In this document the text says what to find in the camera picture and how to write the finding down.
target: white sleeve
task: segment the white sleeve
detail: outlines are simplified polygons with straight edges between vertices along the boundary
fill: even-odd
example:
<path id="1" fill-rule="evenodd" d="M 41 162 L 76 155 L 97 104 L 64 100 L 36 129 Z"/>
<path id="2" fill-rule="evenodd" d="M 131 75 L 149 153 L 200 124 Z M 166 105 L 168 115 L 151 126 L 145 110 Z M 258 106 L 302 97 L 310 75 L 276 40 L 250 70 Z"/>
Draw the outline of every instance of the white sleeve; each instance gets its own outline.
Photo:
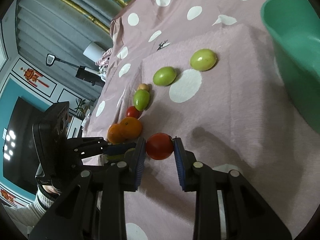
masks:
<path id="1" fill-rule="evenodd" d="M 34 227 L 52 204 L 53 201 L 38 189 L 36 199 L 32 204 L 21 208 L 4 206 L 4 209 L 12 220 Z"/>

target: person's hand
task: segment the person's hand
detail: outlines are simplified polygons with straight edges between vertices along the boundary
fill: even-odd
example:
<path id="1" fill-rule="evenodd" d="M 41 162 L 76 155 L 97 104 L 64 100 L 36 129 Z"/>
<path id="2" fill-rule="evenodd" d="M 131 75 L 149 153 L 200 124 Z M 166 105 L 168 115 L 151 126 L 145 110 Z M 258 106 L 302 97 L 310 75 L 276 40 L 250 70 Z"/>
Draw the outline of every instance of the person's hand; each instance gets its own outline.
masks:
<path id="1" fill-rule="evenodd" d="M 46 186 L 46 185 L 43 185 L 43 188 L 46 192 L 48 193 L 55 193 L 55 194 L 59 194 L 58 191 L 55 190 L 55 188 L 53 186 Z"/>

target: curtain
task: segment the curtain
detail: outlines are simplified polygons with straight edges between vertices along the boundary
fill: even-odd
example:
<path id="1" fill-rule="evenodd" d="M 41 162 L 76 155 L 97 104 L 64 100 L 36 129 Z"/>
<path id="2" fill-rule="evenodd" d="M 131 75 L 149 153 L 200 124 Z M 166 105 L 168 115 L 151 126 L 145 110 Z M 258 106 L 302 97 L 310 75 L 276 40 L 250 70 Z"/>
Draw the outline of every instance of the curtain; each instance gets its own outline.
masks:
<path id="1" fill-rule="evenodd" d="M 75 10 L 61 0 L 18 0 L 16 36 L 18 52 L 48 76 L 51 76 L 81 96 L 95 100 L 101 87 L 75 77 L 76 68 L 55 62 L 45 65 L 46 55 L 57 57 L 76 65 L 98 69 L 94 62 L 83 56 L 90 42 L 107 50 L 113 46 L 108 35 L 112 19 L 131 0 L 69 0 L 85 10 Z"/>
<path id="2" fill-rule="evenodd" d="M 83 51 L 92 41 L 105 50 L 112 47 L 112 40 L 104 30 L 60 0 L 18 0 L 16 18 L 21 56 L 81 96 L 91 100 L 100 96 L 101 87 L 76 78 L 76 68 L 61 62 L 47 67 L 45 59 L 52 53 L 73 64 L 98 70 Z"/>

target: orange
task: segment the orange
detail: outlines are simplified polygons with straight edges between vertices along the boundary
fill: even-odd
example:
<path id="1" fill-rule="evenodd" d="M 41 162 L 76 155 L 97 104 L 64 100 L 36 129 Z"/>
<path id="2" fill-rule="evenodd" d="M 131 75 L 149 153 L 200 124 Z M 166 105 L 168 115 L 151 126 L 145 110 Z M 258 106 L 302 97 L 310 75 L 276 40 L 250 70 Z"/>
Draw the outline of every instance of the orange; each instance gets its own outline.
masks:
<path id="1" fill-rule="evenodd" d="M 121 133 L 126 139 L 138 138 L 142 132 L 141 122 L 134 117 L 126 117 L 121 122 Z"/>
<path id="2" fill-rule="evenodd" d="M 122 136 L 121 130 L 122 128 L 120 124 L 114 123 L 113 125 L 111 125 L 107 135 L 107 139 L 109 140 L 109 142 L 111 142 L 112 144 L 123 143 L 125 141 L 125 138 Z"/>

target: wall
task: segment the wall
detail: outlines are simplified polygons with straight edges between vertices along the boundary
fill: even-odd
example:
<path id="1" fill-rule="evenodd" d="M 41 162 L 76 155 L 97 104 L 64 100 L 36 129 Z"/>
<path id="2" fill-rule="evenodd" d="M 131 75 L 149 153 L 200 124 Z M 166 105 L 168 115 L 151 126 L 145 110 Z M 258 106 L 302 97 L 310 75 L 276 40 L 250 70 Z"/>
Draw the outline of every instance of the wall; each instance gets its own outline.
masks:
<path id="1" fill-rule="evenodd" d="M 55 102 L 70 102 L 69 113 L 76 115 L 76 99 L 86 99 L 66 88 L 50 76 L 40 71 L 24 57 L 18 54 L 15 33 L 16 1 L 11 5 L 2 20 L 0 46 L 4 48 L 5 64 L 0 67 L 0 133 L 7 128 L 14 104 L 19 96 L 40 110 L 45 110 Z M 0 157 L 0 198 L 16 207 L 32 203 L 35 196 L 15 186 L 3 177 L 3 151 Z"/>
<path id="2" fill-rule="evenodd" d="M 31 93 L 29 93 L 27 90 L 25 90 L 21 85 L 18 84 L 14 79 L 9 79 L 7 82 L 1 98 L 0 98 L 0 131 L 3 131 L 4 128 L 8 127 L 11 113 L 13 111 L 14 105 L 18 99 L 18 97 L 23 98 L 28 103 L 32 104 L 36 108 L 38 108 L 41 111 L 45 111 L 50 105 L 43 102 L 39 98 L 35 97 Z M 1 137 L 0 138 L 0 145 L 3 146 L 5 143 L 5 140 Z M 3 158 L 0 158 L 0 167 L 3 165 Z M 0 181 L 3 184 L 3 187 L 6 186 L 10 190 L 28 198 L 28 199 L 34 199 L 34 195 L 26 192 L 25 190 L 22 190 L 21 188 L 17 187 L 10 181 L 8 181 L 6 178 L 3 177 L 3 171 L 0 169 Z"/>

